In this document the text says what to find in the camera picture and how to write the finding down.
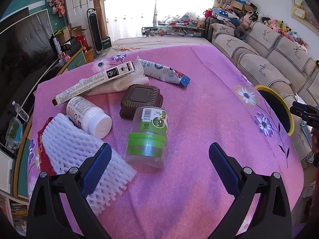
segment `barcode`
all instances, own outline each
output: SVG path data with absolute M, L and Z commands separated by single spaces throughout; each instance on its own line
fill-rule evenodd
M 149 109 L 149 110 L 145 109 L 142 122 L 150 122 L 151 121 L 151 114 L 152 114 L 151 109 Z

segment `sofa cushion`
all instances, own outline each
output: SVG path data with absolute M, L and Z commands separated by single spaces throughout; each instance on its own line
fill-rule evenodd
M 261 84 L 272 88 L 277 93 L 293 93 L 290 88 L 291 82 L 261 56 L 244 53 L 238 59 L 237 68 L 255 86 Z
M 220 23 L 213 23 L 210 25 L 210 28 L 213 29 L 213 39 L 216 39 L 216 37 L 219 35 L 219 34 L 227 34 L 227 35 L 230 35 L 230 36 L 234 36 L 234 28 L 232 27 L 229 27 L 227 25 L 223 25 L 223 24 L 220 24 Z
M 212 41 L 212 44 L 228 57 L 234 65 L 237 65 L 238 58 L 243 53 L 259 55 L 256 50 L 242 40 L 226 34 L 219 34 L 215 41 Z
M 292 94 L 279 93 L 279 95 L 287 103 L 288 107 L 291 107 L 292 103 L 296 101 L 295 97 Z M 310 161 L 310 158 L 312 157 L 313 154 L 311 152 L 311 146 L 309 145 L 309 142 L 300 126 L 303 120 L 300 117 L 297 117 L 295 115 L 293 115 L 292 117 L 295 123 L 294 132 L 290 137 L 292 144 L 294 148 L 296 149 L 301 162 Z
M 298 92 L 298 95 L 305 103 L 317 106 L 319 105 L 319 69 L 317 68 L 311 77 L 307 80 L 304 87 Z
M 315 62 L 286 37 L 283 37 L 275 47 L 267 60 L 292 82 L 293 91 L 298 93 L 315 69 Z
M 246 41 L 252 46 L 262 57 L 267 58 L 274 49 L 276 41 L 283 36 L 272 30 L 266 25 L 255 22 L 251 24 L 247 30 Z

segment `tower fan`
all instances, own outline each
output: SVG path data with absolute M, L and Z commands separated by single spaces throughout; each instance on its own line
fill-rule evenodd
M 98 18 L 94 9 L 90 8 L 87 10 L 87 20 L 89 22 L 91 37 L 96 51 L 94 57 L 100 58 L 106 55 L 106 52 L 103 51 L 102 39 L 98 28 Z

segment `tv screen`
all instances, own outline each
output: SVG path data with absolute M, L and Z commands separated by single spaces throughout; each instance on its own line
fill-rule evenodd
M 5 134 L 9 121 L 16 116 L 12 101 L 22 105 L 23 109 L 31 115 L 34 105 L 33 91 L 38 83 L 48 79 L 46 76 L 57 59 L 49 42 L 52 34 L 47 9 L 19 20 L 0 33 L 0 143 L 2 146 L 6 143 Z

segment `white wall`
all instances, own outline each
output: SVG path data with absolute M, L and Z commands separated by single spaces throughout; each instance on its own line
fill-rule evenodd
M 271 19 L 284 21 L 308 45 L 308 54 L 319 59 L 319 36 L 301 22 L 291 17 L 292 0 L 249 0 L 257 6 L 257 11 Z

